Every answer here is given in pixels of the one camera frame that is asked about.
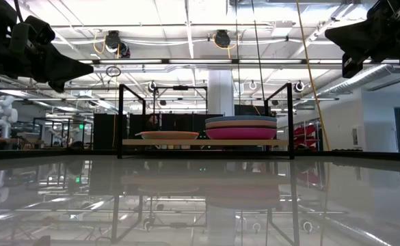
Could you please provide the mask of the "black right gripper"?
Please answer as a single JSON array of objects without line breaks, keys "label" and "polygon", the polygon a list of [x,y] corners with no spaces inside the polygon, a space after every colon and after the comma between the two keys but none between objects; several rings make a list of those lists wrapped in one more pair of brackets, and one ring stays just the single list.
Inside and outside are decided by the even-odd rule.
[{"label": "black right gripper", "polygon": [[325,36],[344,52],[344,78],[360,72],[366,59],[374,63],[386,59],[400,62],[400,0],[377,0],[366,20],[328,29]]}]

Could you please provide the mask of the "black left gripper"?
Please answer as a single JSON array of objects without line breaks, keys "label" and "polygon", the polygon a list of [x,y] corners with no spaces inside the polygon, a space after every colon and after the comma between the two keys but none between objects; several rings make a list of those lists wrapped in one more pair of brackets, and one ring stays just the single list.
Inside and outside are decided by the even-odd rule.
[{"label": "black left gripper", "polygon": [[63,92],[66,81],[93,72],[91,65],[62,55],[52,44],[48,44],[37,53],[28,48],[23,54],[10,53],[4,61],[3,73],[13,79],[28,77],[37,83],[47,83],[56,92]]}]

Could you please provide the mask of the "large blue plate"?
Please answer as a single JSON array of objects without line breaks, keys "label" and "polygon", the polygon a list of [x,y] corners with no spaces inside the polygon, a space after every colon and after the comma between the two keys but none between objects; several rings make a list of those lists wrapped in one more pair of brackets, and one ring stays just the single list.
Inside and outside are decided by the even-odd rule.
[{"label": "large blue plate", "polygon": [[208,118],[204,122],[208,124],[212,122],[232,121],[232,120],[265,120],[265,121],[277,122],[277,119],[274,117],[261,116],[261,115],[219,116],[219,117]]}]

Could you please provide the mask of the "large salmon plate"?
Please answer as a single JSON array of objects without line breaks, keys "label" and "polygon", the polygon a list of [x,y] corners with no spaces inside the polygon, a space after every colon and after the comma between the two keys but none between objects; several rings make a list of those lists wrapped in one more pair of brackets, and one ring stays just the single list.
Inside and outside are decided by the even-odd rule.
[{"label": "large salmon plate", "polygon": [[228,120],[209,122],[205,124],[206,128],[242,128],[242,127],[261,127],[275,128],[277,123],[269,120]]}]

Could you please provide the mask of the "large black ceiling reel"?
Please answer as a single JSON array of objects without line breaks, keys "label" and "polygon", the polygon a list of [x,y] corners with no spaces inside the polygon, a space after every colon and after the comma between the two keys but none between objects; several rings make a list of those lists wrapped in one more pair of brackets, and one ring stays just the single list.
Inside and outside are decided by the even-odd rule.
[{"label": "large black ceiling reel", "polygon": [[111,30],[108,31],[107,35],[105,36],[105,48],[113,53],[118,50],[118,47],[121,44],[121,39],[119,37],[119,31]]},{"label": "large black ceiling reel", "polygon": [[213,41],[219,48],[227,49],[230,46],[230,38],[225,29],[218,29],[213,36]]}]

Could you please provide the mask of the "white robot figure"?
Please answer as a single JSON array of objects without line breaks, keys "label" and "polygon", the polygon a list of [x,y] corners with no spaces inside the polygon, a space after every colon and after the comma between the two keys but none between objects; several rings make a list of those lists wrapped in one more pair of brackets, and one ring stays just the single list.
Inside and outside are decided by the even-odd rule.
[{"label": "white robot figure", "polygon": [[9,139],[11,125],[18,121],[18,111],[13,108],[13,96],[0,96],[0,138]]}]

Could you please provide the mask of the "red equipment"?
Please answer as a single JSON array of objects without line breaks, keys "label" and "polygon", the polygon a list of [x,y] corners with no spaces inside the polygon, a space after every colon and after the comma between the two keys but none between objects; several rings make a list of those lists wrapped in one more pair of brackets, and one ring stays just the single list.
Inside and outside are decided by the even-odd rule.
[{"label": "red equipment", "polygon": [[300,126],[294,130],[294,147],[307,147],[317,150],[319,147],[319,128],[314,124]]}]

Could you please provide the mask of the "dark panel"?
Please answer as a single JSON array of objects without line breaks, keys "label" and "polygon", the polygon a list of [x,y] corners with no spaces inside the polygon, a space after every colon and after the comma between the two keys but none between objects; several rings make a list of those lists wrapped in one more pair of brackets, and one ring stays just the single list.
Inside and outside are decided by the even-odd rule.
[{"label": "dark panel", "polygon": [[255,106],[255,105],[235,105],[234,109],[235,115],[256,115],[256,116],[271,116],[271,109],[268,107],[267,109],[264,106]]}]

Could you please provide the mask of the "long horizontal light bar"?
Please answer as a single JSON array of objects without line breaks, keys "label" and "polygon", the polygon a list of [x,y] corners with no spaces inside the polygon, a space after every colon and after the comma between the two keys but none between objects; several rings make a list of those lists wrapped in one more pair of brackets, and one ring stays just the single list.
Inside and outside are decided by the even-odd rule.
[{"label": "long horizontal light bar", "polygon": [[[341,65],[340,59],[309,59],[309,64],[315,65]],[[89,65],[102,64],[260,64],[261,65],[301,65],[306,64],[305,59],[82,59],[79,62]],[[382,64],[400,65],[395,59],[387,59]]]}]

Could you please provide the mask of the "white building column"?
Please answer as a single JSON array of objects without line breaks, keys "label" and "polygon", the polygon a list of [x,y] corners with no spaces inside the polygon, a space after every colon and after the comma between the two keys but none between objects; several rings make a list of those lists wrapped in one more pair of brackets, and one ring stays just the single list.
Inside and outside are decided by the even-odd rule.
[{"label": "white building column", "polygon": [[230,70],[210,70],[208,79],[208,113],[233,116],[234,82]]}]

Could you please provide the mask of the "white glossy table sheet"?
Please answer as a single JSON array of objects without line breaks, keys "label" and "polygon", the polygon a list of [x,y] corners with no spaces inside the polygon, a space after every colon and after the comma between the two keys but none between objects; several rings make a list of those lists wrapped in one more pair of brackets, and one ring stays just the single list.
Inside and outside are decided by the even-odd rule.
[{"label": "white glossy table sheet", "polygon": [[0,160],[0,246],[400,246],[400,162]]}]

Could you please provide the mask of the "black partition wall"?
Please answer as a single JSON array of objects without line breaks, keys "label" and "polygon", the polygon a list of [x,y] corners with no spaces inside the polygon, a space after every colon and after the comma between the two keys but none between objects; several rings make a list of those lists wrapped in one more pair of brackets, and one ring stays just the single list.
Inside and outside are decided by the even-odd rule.
[{"label": "black partition wall", "polygon": [[[122,126],[125,128],[123,139],[141,139],[136,133],[144,131],[192,131],[199,133],[200,137],[205,135],[205,120],[219,117],[220,114],[197,114],[197,113],[156,113],[159,116],[159,128],[149,128],[148,119],[152,114],[130,114],[123,116]],[[95,114],[93,126],[93,141],[95,150],[117,149],[117,115]]]}]

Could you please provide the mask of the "black metal rig frame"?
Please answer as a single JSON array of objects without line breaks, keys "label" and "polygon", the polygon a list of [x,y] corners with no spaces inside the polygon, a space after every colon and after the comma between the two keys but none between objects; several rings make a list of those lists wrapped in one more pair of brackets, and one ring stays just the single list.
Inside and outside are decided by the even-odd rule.
[{"label": "black metal rig frame", "polygon": [[[115,150],[0,150],[0,159],[23,159],[54,156],[114,156]],[[289,157],[287,151],[220,151],[220,150],[144,150],[127,151],[121,157],[161,157],[161,158],[204,158],[204,159],[267,159],[269,157]],[[294,157],[346,157],[359,159],[380,159],[387,161],[400,161],[400,152],[360,152],[360,151],[327,151],[327,152],[295,152]]]}]

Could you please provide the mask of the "white wall box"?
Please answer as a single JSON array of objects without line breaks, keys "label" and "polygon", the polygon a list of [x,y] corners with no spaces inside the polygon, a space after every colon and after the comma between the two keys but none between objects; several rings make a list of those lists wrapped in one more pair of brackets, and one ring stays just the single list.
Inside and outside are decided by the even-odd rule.
[{"label": "white wall box", "polygon": [[362,126],[353,126],[351,129],[353,147],[355,149],[363,149],[364,147],[364,132]]}]

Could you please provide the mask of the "distant black rig frame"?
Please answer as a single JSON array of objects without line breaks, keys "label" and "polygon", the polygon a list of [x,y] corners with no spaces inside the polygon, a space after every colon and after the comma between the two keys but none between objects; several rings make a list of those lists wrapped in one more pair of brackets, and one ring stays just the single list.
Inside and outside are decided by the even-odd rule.
[{"label": "distant black rig frame", "polygon": [[[174,85],[174,86],[163,86],[163,87],[159,87],[159,86],[155,86],[154,91],[153,91],[153,111],[155,111],[155,103],[157,100],[156,97],[156,93],[158,91],[158,89],[163,89],[163,92],[160,93],[159,95],[162,96],[163,93],[166,90],[178,90],[178,91],[185,91],[185,90],[190,90],[193,89],[195,92],[197,92],[201,97],[203,97],[205,104],[206,104],[206,113],[208,111],[208,87],[207,86],[188,86],[188,85]],[[205,96],[203,96],[200,92],[198,92],[199,89],[203,89],[205,91]]]}]

